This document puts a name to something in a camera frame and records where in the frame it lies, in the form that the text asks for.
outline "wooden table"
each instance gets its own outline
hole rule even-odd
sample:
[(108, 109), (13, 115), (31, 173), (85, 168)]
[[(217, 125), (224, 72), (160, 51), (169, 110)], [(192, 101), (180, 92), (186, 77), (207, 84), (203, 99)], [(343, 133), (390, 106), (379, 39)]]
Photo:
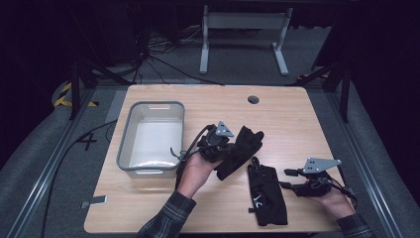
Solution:
[[(248, 101), (257, 96), (258, 104)], [(179, 101), (185, 106), (184, 149), (209, 124), (224, 121), (238, 135), (243, 125), (263, 131), (261, 164), (277, 169), (281, 181), (305, 182), (287, 177), (284, 169), (301, 169), (307, 158), (332, 159), (330, 148), (304, 88), (219, 85), (134, 85), (128, 89), (121, 114), (98, 180), (94, 196), (107, 195), (105, 204), (90, 206), (84, 228), (90, 233), (137, 232), (154, 217), (173, 192), (175, 178), (130, 178), (116, 164), (131, 105), (138, 101)], [(322, 232), (337, 231), (335, 219), (318, 204), (282, 193), (288, 225), (258, 227), (252, 207), (248, 163), (225, 180), (216, 173), (195, 194), (197, 205), (183, 233), (216, 232)], [(329, 174), (343, 182), (337, 168)]]

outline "metal stand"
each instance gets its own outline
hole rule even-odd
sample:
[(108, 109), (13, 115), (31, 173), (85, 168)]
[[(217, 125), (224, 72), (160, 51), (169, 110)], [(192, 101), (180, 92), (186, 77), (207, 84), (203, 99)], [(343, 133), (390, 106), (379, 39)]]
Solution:
[(208, 30), (213, 29), (268, 29), (280, 30), (280, 36), (276, 43), (272, 43), (275, 58), (281, 75), (288, 75), (286, 63), (281, 47), (290, 22), (292, 8), (286, 13), (221, 13), (209, 12), (208, 6), (204, 6), (203, 13), (203, 48), (201, 51), (200, 73), (207, 73), (209, 58)]

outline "metal bracket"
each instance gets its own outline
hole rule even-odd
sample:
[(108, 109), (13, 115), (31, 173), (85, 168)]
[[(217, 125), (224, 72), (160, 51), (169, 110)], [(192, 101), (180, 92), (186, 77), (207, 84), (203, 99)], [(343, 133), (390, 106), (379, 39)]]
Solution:
[(341, 163), (340, 160), (308, 158), (302, 171), (304, 174), (317, 174)]
[(94, 196), (87, 201), (86, 200), (81, 201), (80, 208), (85, 209), (91, 205), (105, 204), (107, 201), (108, 201), (108, 197), (106, 195)]
[(216, 135), (221, 137), (234, 137), (234, 133), (229, 130), (223, 121), (220, 121), (217, 125)]

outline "hand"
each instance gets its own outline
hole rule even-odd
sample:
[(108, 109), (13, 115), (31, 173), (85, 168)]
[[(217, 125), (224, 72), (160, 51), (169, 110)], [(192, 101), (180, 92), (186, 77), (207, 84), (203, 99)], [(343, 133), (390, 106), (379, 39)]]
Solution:
[(204, 160), (199, 153), (193, 154), (186, 162), (177, 191), (182, 195), (191, 198), (195, 192), (204, 185), (211, 172), (218, 167), (220, 163), (221, 162), (210, 163)]
[(347, 197), (339, 190), (332, 187), (331, 191), (320, 197), (307, 197), (321, 204), (336, 219), (355, 214), (355, 210), (347, 200)]

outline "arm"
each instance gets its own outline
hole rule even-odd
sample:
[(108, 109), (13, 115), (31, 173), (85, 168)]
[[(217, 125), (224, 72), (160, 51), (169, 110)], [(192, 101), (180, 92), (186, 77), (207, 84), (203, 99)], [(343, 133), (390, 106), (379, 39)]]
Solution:
[(178, 188), (160, 212), (142, 227), (138, 237), (177, 237), (196, 204), (192, 196), (219, 164), (206, 162), (199, 153), (192, 155), (185, 165)]
[(369, 238), (375, 237), (364, 219), (356, 214), (346, 196), (335, 188), (321, 197), (308, 197), (321, 204), (337, 219), (337, 223), (345, 237)]

